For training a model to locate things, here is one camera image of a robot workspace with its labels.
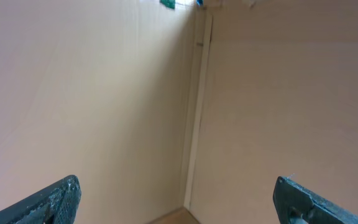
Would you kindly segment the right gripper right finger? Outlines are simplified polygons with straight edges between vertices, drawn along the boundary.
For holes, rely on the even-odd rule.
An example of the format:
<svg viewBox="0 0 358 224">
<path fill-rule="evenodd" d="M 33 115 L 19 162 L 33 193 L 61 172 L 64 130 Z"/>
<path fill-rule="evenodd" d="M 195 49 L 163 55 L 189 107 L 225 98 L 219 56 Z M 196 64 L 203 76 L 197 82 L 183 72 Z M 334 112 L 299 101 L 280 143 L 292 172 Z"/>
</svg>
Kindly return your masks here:
<svg viewBox="0 0 358 224">
<path fill-rule="evenodd" d="M 358 216 L 304 188 L 288 177 L 278 177 L 273 203 L 281 224 L 358 224 Z"/>
</svg>

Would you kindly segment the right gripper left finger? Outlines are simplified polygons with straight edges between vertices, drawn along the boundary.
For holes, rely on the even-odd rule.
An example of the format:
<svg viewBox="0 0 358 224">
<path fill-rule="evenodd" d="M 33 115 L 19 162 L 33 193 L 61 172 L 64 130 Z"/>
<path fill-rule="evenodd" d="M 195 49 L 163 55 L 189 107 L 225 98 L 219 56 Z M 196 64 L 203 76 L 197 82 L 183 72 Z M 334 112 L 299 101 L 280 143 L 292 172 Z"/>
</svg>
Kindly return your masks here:
<svg viewBox="0 0 358 224">
<path fill-rule="evenodd" d="M 73 224 L 80 183 L 69 175 L 0 211 L 0 224 Z"/>
</svg>

